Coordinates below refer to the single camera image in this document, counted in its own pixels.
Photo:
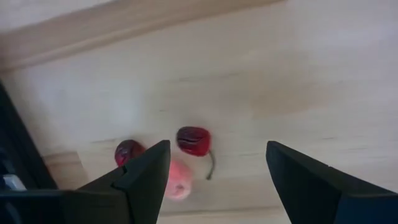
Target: light wood grain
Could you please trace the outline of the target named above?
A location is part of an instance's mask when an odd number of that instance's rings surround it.
[[[1,34],[0,70],[43,63],[183,21],[274,1],[278,0],[111,2]]]
[[[89,180],[116,167],[121,140],[149,147],[171,139],[173,156],[194,170],[195,190],[181,204],[165,201],[162,212],[280,206],[268,140],[398,191],[396,21],[397,1],[282,1],[1,80],[40,153],[76,152]],[[211,182],[208,158],[182,154],[173,141],[186,125],[213,135]]]
[[[257,208],[246,210],[228,210],[220,212],[160,214],[159,224],[208,223],[208,224],[289,224],[289,218],[282,208]]]
[[[76,189],[89,182],[77,152],[44,156],[43,160],[60,189]]]
[[[37,24],[110,1],[112,0],[2,0],[0,32]]]

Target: pink candy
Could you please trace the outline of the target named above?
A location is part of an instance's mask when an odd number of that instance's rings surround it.
[[[182,161],[170,161],[169,179],[165,196],[180,201],[188,197],[192,189],[192,172]]]

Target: cherry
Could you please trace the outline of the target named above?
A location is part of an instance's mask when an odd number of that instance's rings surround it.
[[[210,180],[215,169],[216,160],[210,150],[211,136],[204,128],[182,127],[177,131],[177,145],[189,155],[203,157],[207,154],[211,157],[211,170],[206,179]]]
[[[144,153],[145,149],[138,142],[129,139],[121,142],[115,152],[114,152],[114,160],[116,161],[119,167],[123,166],[129,159],[137,158],[142,153]]]

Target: cherry stem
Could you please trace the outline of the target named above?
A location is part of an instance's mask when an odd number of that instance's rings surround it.
[[[213,177],[214,169],[216,168],[216,157],[214,156],[212,150],[209,150],[209,155],[211,158],[211,169],[209,171],[209,174],[207,174],[206,176],[206,180],[211,180],[211,178]]]

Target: wooden baseboard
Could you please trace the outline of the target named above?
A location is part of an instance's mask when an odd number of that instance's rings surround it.
[[[0,35],[0,70],[44,63],[180,22],[278,0],[120,0]]]

